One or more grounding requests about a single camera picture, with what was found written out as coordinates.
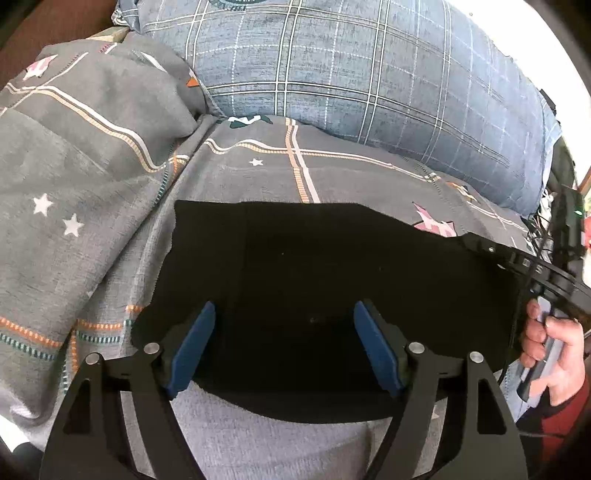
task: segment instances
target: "black bracket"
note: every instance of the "black bracket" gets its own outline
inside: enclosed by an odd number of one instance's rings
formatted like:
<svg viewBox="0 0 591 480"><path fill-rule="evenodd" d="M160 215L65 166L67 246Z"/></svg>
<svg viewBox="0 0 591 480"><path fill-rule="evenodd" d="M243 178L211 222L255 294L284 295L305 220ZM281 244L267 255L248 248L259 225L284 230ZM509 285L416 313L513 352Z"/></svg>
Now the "black bracket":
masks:
<svg viewBox="0 0 591 480"><path fill-rule="evenodd" d="M450 395L460 395L465 404L460 417L449 415L448 421L446 415L444 425L444 432L446 428L462 430L458 435L460 446L456 455L436 465L423 478L527 478L517 428L481 354L472 352L465 359L438 356L420 343L408 343L397 327L384 322L370 301L359 302L355 311L356 328L376 375L382 376L386 387L393 388L392 394L403 395L406 405L400 417L393 419L365 480L413 477L437 393L442 388ZM163 342L169 345L168 356L174 357L172 343L175 342ZM161 345L149 343L129 357L104 360L98 353L86 357L54 422L41 466L41 480L148 478L137 472L132 459L121 391L132 394L156 478L205 479L170 406L170 377L163 380L161 373L166 364L165 353ZM482 431L482 419L489 418L497 418L496 430Z"/></svg>

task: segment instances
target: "black cable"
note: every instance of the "black cable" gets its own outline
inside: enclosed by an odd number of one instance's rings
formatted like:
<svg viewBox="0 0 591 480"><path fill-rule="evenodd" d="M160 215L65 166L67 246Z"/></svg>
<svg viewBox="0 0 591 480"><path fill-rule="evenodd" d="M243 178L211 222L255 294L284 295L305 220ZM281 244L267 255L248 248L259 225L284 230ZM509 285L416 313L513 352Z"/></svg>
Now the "black cable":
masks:
<svg viewBox="0 0 591 480"><path fill-rule="evenodd" d="M560 433L532 433L532 432L522 432L521 430L517 431L520 437L529 437L533 439L543 439L543 438L552 438L552 439L560 439L564 440L566 435L561 435Z"/></svg>
<svg viewBox="0 0 591 480"><path fill-rule="evenodd" d="M513 351L513 344L515 343L515 335L517 334L517 322L519 321L519 316L521 314L521 306L523 304L523 296L527 291L531 279L534 276L535 268L540 264L540 260L542 259L542 251L546 241L548 240L548 233L550 232L550 226L552 225L553 218L550 218L548 222L548 227L544 231L544 236L542 237L542 241L540 243L540 247L538 252L535 256L535 260L531 263L530 269L527 272L527 276L521 288L519 289L519 293L517 294L517 304L515 305L515 310L513 311L513 320L511 322L511 334L509 335L509 345L507 345L507 352L505 354L505 364L503 365L503 370L501 371L501 375L499 376L498 384L501 385L505 376L507 374L507 370L509 370L509 365L511 363L512 351Z"/></svg>

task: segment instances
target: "finger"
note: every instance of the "finger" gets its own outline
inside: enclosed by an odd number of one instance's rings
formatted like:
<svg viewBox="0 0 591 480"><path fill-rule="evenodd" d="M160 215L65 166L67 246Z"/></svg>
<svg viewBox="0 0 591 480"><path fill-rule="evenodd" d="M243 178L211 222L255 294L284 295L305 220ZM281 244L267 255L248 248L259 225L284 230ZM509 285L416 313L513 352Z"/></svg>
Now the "finger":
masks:
<svg viewBox="0 0 591 480"><path fill-rule="evenodd" d="M532 368L535 365L535 358L530 357L527 353L523 352L520 356L519 356L519 361L521 362L521 365L523 365L526 368Z"/></svg>
<svg viewBox="0 0 591 480"><path fill-rule="evenodd" d="M536 299L531 299L527 303L527 307L525 308L527 312L527 316L531 319L537 319L540 316L540 312L542 311L540 304Z"/></svg>
<svg viewBox="0 0 591 480"><path fill-rule="evenodd" d="M544 343L546 330L540 322L529 318L525 322L525 336L534 342Z"/></svg>
<svg viewBox="0 0 591 480"><path fill-rule="evenodd" d="M543 360L546 355L546 349L544 348L544 345L534 342L527 337L521 341L521 348L525 353L536 360Z"/></svg>
<svg viewBox="0 0 591 480"><path fill-rule="evenodd" d="M572 320L546 318L546 332L552 338L562 340L564 347L560 354L560 363L565 369L582 362L584 351L583 327Z"/></svg>
<svg viewBox="0 0 591 480"><path fill-rule="evenodd" d="M530 397L540 395L548 386L548 378L542 377L537 380L533 380L530 384Z"/></svg>

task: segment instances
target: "black cloth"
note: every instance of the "black cloth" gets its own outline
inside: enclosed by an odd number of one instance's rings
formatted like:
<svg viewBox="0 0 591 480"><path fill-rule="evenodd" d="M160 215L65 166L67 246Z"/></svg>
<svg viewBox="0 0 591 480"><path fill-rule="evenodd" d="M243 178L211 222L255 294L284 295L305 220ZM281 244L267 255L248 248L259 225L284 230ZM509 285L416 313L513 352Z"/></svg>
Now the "black cloth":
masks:
<svg viewBox="0 0 591 480"><path fill-rule="evenodd" d="M457 238L354 204L175 209L172 249L132 343L158 341L211 300L216 328L194 380L212 394L286 421L391 416L397 403L353 326L364 298L439 355L476 350L493 370L504 363L517 283Z"/></svg>

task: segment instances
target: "white star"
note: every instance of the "white star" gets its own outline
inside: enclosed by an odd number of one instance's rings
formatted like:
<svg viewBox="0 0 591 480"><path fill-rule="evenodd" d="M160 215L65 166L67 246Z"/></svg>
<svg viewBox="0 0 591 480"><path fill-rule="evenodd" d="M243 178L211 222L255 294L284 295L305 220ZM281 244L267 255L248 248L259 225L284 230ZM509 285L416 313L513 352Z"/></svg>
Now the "white star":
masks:
<svg viewBox="0 0 591 480"><path fill-rule="evenodd" d="M41 195L41 198L33 197L33 202L35 202L35 211L33 211L33 215L36 213L42 213L44 216L47 216L47 209L53 205L53 202L47 200L47 193Z"/></svg>
<svg viewBox="0 0 591 480"><path fill-rule="evenodd" d="M66 224L66 231L64 232L64 236L68 235L68 233L71 233L74 236L78 236L78 229L81 226L84 226L84 223L78 222L75 213L72 215L72 218L70 218L69 220L64 220L63 222Z"/></svg>

